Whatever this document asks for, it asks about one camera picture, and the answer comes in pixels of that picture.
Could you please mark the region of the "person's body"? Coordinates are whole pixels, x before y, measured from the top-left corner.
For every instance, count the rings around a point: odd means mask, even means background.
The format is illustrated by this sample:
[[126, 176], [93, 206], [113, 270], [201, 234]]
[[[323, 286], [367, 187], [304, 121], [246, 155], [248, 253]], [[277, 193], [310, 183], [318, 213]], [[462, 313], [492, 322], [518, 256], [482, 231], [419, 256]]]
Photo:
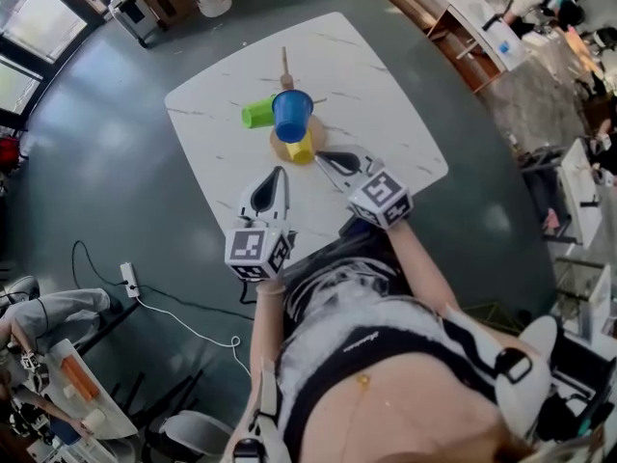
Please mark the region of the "person's body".
[[518, 463], [550, 360], [414, 298], [386, 231], [284, 279], [283, 341], [221, 463]]

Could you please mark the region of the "yellow plastic cup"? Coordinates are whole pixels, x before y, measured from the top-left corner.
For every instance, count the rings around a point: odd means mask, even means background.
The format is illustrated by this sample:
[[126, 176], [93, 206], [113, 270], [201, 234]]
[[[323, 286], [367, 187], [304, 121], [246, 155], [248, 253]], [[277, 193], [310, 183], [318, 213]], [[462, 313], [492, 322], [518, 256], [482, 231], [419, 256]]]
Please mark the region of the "yellow plastic cup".
[[311, 132], [308, 129], [304, 137], [295, 143], [285, 143], [288, 161], [297, 165], [307, 165], [314, 159]]

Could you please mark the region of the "red bag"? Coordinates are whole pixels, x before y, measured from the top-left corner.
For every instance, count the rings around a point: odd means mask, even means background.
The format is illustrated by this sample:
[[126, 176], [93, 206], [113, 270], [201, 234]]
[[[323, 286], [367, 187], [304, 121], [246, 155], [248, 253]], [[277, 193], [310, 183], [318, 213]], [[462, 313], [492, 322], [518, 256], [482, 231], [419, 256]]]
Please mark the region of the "red bag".
[[19, 164], [19, 141], [12, 137], [0, 137], [0, 171], [10, 172]]

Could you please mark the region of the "blue plastic cup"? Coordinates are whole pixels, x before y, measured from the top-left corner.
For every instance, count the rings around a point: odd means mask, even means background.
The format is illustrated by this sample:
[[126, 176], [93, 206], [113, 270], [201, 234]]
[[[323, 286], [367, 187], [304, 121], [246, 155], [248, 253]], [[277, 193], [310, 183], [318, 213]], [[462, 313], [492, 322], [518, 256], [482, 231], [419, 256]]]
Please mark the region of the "blue plastic cup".
[[313, 111], [311, 97], [299, 90], [283, 91], [276, 95], [272, 106], [278, 138], [285, 143], [300, 141], [308, 129]]

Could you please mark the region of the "white round-back chair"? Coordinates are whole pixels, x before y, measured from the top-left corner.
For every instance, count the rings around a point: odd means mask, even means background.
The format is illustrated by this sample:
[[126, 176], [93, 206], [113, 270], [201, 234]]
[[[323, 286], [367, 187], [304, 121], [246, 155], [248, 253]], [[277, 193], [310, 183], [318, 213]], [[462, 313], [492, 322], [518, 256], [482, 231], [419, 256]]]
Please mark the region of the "white round-back chair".
[[519, 334], [519, 339], [548, 361], [557, 343], [559, 331], [560, 325], [556, 318], [544, 315], [529, 323]]

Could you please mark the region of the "person's left forearm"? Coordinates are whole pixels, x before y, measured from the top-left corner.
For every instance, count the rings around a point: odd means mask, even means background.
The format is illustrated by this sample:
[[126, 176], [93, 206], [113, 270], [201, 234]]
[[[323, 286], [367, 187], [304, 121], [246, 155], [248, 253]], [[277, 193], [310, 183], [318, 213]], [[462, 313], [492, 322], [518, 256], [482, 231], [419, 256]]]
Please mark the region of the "person's left forearm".
[[[282, 278], [261, 282], [256, 289], [284, 287]], [[250, 401], [258, 391], [263, 361], [277, 359], [283, 341], [283, 294], [264, 296], [256, 293], [255, 317], [250, 347], [252, 390]]]

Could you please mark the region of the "orange box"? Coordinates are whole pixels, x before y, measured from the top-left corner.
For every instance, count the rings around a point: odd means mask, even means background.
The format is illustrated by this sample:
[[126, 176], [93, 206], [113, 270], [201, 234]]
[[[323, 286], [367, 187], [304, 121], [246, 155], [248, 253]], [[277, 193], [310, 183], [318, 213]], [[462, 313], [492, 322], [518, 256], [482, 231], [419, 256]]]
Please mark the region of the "orange box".
[[91, 377], [81, 368], [74, 356], [68, 356], [61, 362], [61, 370], [70, 384], [85, 401], [97, 398], [100, 390]]

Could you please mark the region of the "white chair black legs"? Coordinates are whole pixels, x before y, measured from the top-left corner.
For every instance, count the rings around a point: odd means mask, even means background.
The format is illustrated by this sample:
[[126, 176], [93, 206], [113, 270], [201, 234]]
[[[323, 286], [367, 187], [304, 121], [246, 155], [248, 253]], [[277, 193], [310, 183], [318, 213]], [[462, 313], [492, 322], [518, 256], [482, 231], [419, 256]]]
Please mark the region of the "white chair black legs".
[[145, 431], [142, 463], [219, 463], [233, 429], [201, 412], [182, 410]]

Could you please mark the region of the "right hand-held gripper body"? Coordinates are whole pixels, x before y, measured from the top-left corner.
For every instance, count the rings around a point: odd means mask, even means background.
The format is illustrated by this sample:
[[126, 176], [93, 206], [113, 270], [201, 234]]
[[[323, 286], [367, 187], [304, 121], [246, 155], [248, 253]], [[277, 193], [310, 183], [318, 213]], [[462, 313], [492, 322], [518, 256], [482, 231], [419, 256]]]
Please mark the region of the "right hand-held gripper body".
[[409, 188], [387, 168], [355, 188], [348, 203], [355, 216], [382, 230], [406, 218], [413, 208]]

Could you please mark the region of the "white side table wooden frame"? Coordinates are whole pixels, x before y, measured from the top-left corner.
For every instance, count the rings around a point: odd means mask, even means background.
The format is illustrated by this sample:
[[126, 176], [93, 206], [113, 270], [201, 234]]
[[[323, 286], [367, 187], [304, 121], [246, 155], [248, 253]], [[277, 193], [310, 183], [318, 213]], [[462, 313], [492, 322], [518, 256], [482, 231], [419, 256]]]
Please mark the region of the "white side table wooden frame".
[[[483, 24], [495, 10], [486, 0], [446, 0], [445, 10], [427, 33], [469, 88], [479, 93], [529, 57], [523, 41], [502, 20], [487, 32]], [[510, 52], [498, 47], [508, 41]]]

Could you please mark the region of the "wooden cup tree stand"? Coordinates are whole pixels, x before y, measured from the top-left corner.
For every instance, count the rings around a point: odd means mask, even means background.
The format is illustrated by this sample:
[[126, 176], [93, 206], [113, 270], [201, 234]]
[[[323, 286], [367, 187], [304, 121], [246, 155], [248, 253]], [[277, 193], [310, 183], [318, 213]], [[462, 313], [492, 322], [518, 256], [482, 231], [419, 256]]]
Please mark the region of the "wooden cup tree stand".
[[282, 91], [272, 101], [274, 127], [270, 144], [280, 160], [307, 165], [314, 160], [315, 152], [326, 144], [325, 127], [313, 113], [314, 106], [326, 99], [313, 100], [309, 94], [295, 88], [285, 46], [280, 83]]

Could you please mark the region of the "green plastic cup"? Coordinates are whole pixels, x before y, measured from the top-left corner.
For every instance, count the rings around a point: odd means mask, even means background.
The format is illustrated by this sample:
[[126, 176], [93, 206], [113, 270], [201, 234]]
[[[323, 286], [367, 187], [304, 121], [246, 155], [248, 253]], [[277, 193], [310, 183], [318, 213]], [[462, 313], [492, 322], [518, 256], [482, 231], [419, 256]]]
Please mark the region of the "green plastic cup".
[[241, 120], [247, 128], [273, 126], [275, 123], [273, 101], [275, 95], [245, 105], [241, 111]]

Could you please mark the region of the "black-framed glass doors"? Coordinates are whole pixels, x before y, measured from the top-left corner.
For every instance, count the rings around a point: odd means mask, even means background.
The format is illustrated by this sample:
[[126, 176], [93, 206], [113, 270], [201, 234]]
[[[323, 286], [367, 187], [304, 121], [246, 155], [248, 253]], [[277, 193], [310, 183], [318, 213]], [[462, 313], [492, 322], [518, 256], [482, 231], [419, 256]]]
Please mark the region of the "black-framed glass doors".
[[91, 0], [0, 0], [0, 132], [25, 127], [62, 67], [104, 23]]

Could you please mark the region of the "white table black frame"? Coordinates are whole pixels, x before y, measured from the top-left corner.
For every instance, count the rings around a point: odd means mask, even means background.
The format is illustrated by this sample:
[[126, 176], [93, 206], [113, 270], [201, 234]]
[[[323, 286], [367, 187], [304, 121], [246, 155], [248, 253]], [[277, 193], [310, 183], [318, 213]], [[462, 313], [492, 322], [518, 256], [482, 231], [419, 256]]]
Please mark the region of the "white table black frame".
[[582, 140], [566, 147], [538, 148], [520, 159], [519, 168], [544, 239], [589, 248], [603, 216]]

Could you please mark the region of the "white power strip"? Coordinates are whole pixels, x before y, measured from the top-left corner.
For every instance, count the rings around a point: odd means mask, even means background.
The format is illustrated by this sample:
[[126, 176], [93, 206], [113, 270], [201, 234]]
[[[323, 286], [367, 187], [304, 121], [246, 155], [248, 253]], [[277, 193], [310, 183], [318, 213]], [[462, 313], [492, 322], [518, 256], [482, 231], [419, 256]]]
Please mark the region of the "white power strip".
[[140, 297], [139, 286], [136, 281], [133, 265], [130, 262], [125, 262], [120, 266], [122, 282], [125, 286], [127, 296], [132, 299]]

